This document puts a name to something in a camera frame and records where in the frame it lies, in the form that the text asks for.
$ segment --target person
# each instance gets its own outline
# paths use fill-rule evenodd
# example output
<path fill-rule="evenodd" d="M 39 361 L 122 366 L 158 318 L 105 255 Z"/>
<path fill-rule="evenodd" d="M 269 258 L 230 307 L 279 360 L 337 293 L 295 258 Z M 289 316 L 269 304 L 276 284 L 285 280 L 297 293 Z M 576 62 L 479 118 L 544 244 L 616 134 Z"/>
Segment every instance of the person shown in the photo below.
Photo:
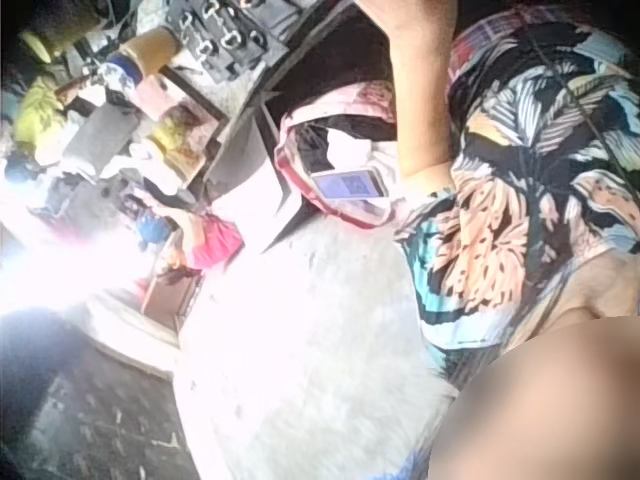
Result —
<path fill-rule="evenodd" d="M 51 74 L 35 79 L 13 121 L 13 148 L 5 166 L 9 181 L 24 183 L 60 162 L 62 150 L 82 121 L 73 111 L 67 117 L 65 106 L 89 81 L 89 76 L 79 77 L 57 88 Z"/>
<path fill-rule="evenodd" d="M 498 359 L 445 415 L 429 479 L 640 478 L 639 327 L 574 325 Z"/>
<path fill-rule="evenodd" d="M 156 206 L 153 211 L 175 222 L 182 234 L 160 258 L 158 273 L 169 284 L 229 260 L 243 245 L 235 226 L 214 215 L 196 215 L 163 206 Z"/>
<path fill-rule="evenodd" d="M 454 0 L 358 3 L 390 40 L 398 241 L 439 372 L 460 389 L 533 336 L 638 314 L 637 57 L 560 7 L 454 44 Z"/>

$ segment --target skin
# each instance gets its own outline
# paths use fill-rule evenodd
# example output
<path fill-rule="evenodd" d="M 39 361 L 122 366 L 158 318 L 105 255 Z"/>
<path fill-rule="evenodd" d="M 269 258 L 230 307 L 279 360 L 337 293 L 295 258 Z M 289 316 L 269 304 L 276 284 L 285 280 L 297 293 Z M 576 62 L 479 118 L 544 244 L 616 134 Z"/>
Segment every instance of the skin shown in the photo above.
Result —
<path fill-rule="evenodd" d="M 564 328 L 508 353 L 474 380 L 490 372 L 498 388 L 453 446 L 445 450 L 436 437 L 429 479 L 638 478 L 612 468 L 621 456 L 640 456 L 639 347 L 638 318 L 623 317 Z M 467 392 L 473 402 L 473 389 L 461 398 Z"/>
<path fill-rule="evenodd" d="M 457 2 L 359 0 L 358 5 L 389 37 L 405 187 L 428 194 L 453 186 L 445 92 Z"/>

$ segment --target woman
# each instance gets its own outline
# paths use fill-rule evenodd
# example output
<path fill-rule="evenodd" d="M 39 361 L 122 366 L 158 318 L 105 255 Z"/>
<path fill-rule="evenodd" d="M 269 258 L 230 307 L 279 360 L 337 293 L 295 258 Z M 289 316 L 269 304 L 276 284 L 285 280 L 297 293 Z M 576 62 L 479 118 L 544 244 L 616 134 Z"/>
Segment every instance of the woman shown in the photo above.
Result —
<path fill-rule="evenodd" d="M 196 215 L 178 208 L 155 207 L 154 213 L 171 219 L 181 230 L 180 238 L 168 245 L 161 257 L 159 273 L 174 284 L 229 260 L 243 245 L 236 228 L 213 215 Z"/>
<path fill-rule="evenodd" d="M 399 242 L 439 371 L 462 388 L 540 333 L 637 315 L 637 58 L 559 8 L 453 44 L 453 0 L 359 4 L 390 39 Z"/>

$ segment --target pink patterned bag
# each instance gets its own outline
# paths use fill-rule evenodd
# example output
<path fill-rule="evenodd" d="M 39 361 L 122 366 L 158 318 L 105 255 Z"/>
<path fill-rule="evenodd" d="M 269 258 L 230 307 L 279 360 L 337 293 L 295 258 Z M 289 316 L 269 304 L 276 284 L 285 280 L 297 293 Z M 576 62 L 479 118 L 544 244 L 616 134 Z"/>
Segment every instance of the pink patterned bag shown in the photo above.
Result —
<path fill-rule="evenodd" d="M 296 142 L 296 127 L 306 122 L 334 115 L 376 117 L 395 123 L 393 90 L 388 82 L 358 83 L 339 88 L 312 103 L 297 108 L 283 117 L 280 143 L 275 149 L 275 164 L 292 188 L 298 189 L 323 212 L 363 229 L 382 226 L 392 220 L 393 205 L 366 200 L 328 200 L 323 198 L 300 157 Z"/>

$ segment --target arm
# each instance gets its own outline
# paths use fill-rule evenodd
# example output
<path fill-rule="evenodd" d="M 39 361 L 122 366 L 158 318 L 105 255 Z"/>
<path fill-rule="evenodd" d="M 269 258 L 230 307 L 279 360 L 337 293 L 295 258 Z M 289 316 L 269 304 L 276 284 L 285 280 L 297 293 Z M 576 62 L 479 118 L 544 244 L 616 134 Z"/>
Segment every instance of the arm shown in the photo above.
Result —
<path fill-rule="evenodd" d="M 158 207 L 153 209 L 156 215 L 171 218 L 182 230 L 182 250 L 191 252 L 206 241 L 202 218 L 179 208 Z"/>
<path fill-rule="evenodd" d="M 451 186 L 445 99 L 454 0 L 359 0 L 387 33 L 398 116 L 399 167 L 405 186 L 432 193 Z"/>

